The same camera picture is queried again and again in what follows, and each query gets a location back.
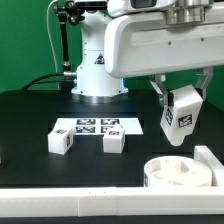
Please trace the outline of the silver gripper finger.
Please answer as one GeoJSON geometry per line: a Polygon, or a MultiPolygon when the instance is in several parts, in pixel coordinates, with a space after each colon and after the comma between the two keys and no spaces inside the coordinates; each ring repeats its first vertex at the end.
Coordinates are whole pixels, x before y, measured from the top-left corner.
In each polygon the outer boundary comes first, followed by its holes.
{"type": "Polygon", "coordinates": [[[197,70],[196,75],[198,76],[198,81],[195,88],[198,90],[202,99],[205,100],[207,98],[207,87],[213,78],[213,68],[200,68],[197,70]]]}
{"type": "Polygon", "coordinates": [[[166,89],[164,85],[165,81],[165,74],[152,75],[150,78],[150,83],[159,95],[159,103],[162,107],[173,105],[173,94],[166,89]]]}

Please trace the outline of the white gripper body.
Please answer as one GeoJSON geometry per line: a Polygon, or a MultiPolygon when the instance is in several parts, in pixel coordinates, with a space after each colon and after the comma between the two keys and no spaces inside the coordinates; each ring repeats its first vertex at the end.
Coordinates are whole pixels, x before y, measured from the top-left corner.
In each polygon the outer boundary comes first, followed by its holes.
{"type": "Polygon", "coordinates": [[[126,15],[105,31],[106,71],[115,78],[224,64],[224,11],[196,25],[168,26],[161,13],[126,15]]]}

